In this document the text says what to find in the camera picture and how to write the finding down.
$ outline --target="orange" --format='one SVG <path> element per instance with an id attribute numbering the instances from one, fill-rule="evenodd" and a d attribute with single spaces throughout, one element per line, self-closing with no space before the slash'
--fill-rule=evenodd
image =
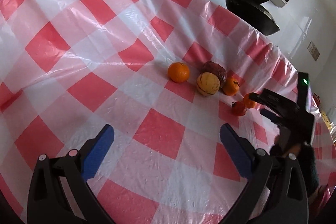
<path id="1" fill-rule="evenodd" d="M 224 83 L 223 92 L 225 95 L 233 96 L 238 92 L 239 87 L 240 86 L 238 81 L 232 77 L 229 77 Z"/>
<path id="2" fill-rule="evenodd" d="M 256 105 L 257 105 L 257 102 L 255 101 L 252 101 L 250 98 L 249 98 L 249 93 L 246 94 L 243 98 L 243 102 L 246 106 L 246 108 L 254 108 Z"/>
<path id="3" fill-rule="evenodd" d="M 176 83 L 182 83 L 189 79 L 190 71 L 186 64 L 172 63 L 168 68 L 168 76 Z"/>

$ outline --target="frying pan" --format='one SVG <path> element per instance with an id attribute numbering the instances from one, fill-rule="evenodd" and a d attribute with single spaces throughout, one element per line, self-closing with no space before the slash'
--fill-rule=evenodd
<path id="1" fill-rule="evenodd" d="M 227 9 L 264 35 L 280 30 L 269 11 L 261 6 L 269 0 L 225 0 Z"/>

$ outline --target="wall switch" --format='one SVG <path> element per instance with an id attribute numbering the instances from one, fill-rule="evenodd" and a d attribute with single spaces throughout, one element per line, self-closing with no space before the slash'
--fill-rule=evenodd
<path id="1" fill-rule="evenodd" d="M 317 58 L 319 58 L 320 52 L 316 48 L 316 46 L 313 43 L 313 41 L 310 41 L 310 43 L 308 45 L 308 51 L 310 52 L 311 56 L 314 58 L 315 61 L 317 60 Z"/>

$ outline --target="screw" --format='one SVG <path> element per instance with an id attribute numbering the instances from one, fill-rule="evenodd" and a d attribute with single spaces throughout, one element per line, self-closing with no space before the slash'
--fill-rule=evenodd
<path id="1" fill-rule="evenodd" d="M 42 155 L 39 156 L 39 160 L 40 160 L 40 161 L 43 161 L 43 160 L 45 160 L 46 158 L 47 158 L 47 155 L 46 155 L 46 154 L 42 154 Z"/>
<path id="2" fill-rule="evenodd" d="M 293 153 L 289 153 L 289 154 L 288 154 L 288 157 L 289 157 L 291 160 L 295 160 L 295 159 L 296 159 L 296 156 L 295 156 Z"/>
<path id="3" fill-rule="evenodd" d="M 74 156 L 76 156 L 78 154 L 78 150 L 76 150 L 76 149 L 73 149 L 73 150 L 70 150 L 69 151 L 69 156 L 70 157 L 74 157 Z"/>
<path id="4" fill-rule="evenodd" d="M 257 149 L 257 154 L 258 154 L 259 156 L 264 156 L 264 155 L 266 155 L 266 151 L 263 150 L 263 149 L 261 149 L 261 148 L 258 148 L 258 149 Z"/>

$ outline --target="plastic tablecloth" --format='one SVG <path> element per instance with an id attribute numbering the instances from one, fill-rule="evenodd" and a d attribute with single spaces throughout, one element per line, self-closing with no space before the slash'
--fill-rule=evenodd
<path id="1" fill-rule="evenodd" d="M 115 141 L 88 184 L 118 224 L 218 223 L 246 184 L 220 126 L 267 151 L 278 134 L 257 109 L 233 116 L 232 102 L 263 88 L 297 97 L 279 48 L 208 0 L 0 0 L 0 12 L 0 189 L 24 221 L 38 156 L 64 156 L 108 123 Z M 196 92 L 209 60 L 237 95 Z M 167 77 L 177 61 L 191 70 L 182 84 Z M 320 180 L 333 187 L 336 150 L 313 111 Z"/>

